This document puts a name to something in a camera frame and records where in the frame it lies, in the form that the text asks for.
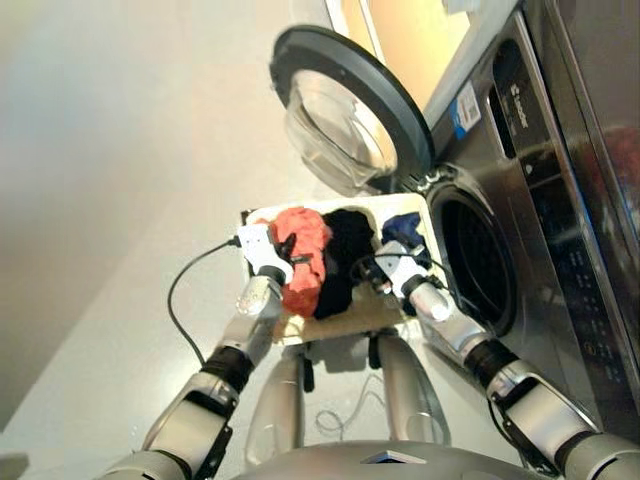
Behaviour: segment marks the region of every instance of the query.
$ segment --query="white tray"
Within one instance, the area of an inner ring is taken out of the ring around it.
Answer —
[[[394,195],[378,195],[373,197],[342,198],[323,202],[300,202],[254,210],[246,219],[247,224],[260,219],[272,221],[282,210],[291,207],[307,207],[320,214],[332,212],[339,208],[358,210],[367,215],[369,225],[375,232],[372,245],[374,250],[381,246],[382,226],[391,217],[405,213],[418,212],[422,221],[417,231],[427,243],[431,256],[441,262],[431,215],[424,198],[416,193]],[[438,268],[430,272],[435,274],[446,285],[446,278]],[[394,298],[377,296],[369,285],[359,285],[353,290],[353,302],[346,312],[316,320],[300,315],[283,314],[276,325],[274,342],[294,345],[313,340],[340,337],[355,333],[375,331],[383,327],[395,325],[410,319],[398,307]]]

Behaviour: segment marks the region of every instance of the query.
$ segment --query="front-loading washing machine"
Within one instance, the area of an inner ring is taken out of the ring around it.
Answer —
[[[432,129],[391,72],[326,29],[285,31],[271,77],[311,171],[347,196],[421,193],[460,308],[638,441],[637,323],[590,230],[527,23],[552,23],[540,8],[513,12]]]

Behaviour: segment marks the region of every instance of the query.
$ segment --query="white cable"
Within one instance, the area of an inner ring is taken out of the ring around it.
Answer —
[[[369,382],[372,379],[378,380],[380,383],[384,384],[382,378],[380,378],[378,375],[375,375],[373,373],[370,374],[365,380],[364,384],[362,385],[362,390],[360,391],[360,396],[358,398],[358,403],[356,404],[356,407],[353,409],[353,412],[351,413],[351,415],[349,415],[349,418],[347,418],[347,420],[345,420],[344,422],[340,418],[340,415],[338,415],[336,412],[332,410],[321,410],[316,414],[315,424],[316,424],[316,428],[321,434],[325,436],[330,436],[335,432],[340,432],[339,439],[340,441],[343,441],[345,431],[358,418],[358,415],[362,410],[364,402],[369,396],[375,398],[378,401],[378,403],[380,403],[382,408],[385,407],[384,400],[380,398],[380,395],[378,395],[377,393],[371,390],[367,390],[367,386],[369,385]],[[335,425],[331,426],[321,422],[320,419],[323,416],[329,416],[330,418],[332,418],[335,421]]]

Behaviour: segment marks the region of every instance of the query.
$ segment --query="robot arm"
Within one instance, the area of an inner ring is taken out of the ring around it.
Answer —
[[[142,446],[103,480],[200,480],[220,465],[228,426],[249,375],[265,357],[282,309],[281,287],[293,268],[281,259],[267,225],[241,227],[238,237],[257,275],[251,277],[222,340],[153,424]]]
[[[377,252],[376,263],[391,281],[394,294],[415,308],[432,334],[432,343],[468,369],[500,409],[504,430],[532,466],[560,472],[568,480],[626,479],[637,474],[637,445],[601,433],[558,389],[462,313],[448,292],[429,283],[424,268],[402,244],[387,243]]]

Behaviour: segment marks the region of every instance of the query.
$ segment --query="laundry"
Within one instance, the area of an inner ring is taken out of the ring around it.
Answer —
[[[424,237],[418,233],[418,225],[421,218],[418,212],[396,215],[384,222],[382,226],[382,244],[397,240],[409,250],[424,247],[422,252],[416,255],[416,261],[425,268],[431,267],[431,254],[427,249]]]
[[[309,208],[295,207],[278,214],[271,229],[281,243],[295,233],[292,257],[305,258],[293,266],[293,280],[282,289],[282,304],[294,314],[310,317],[318,305],[326,270],[322,251],[331,237],[322,216]]]
[[[373,254],[373,230],[366,215],[345,209],[322,217],[331,229],[331,239],[324,250],[326,278],[320,289],[313,316],[318,320],[342,313],[352,302],[354,283],[349,276],[356,260]]]

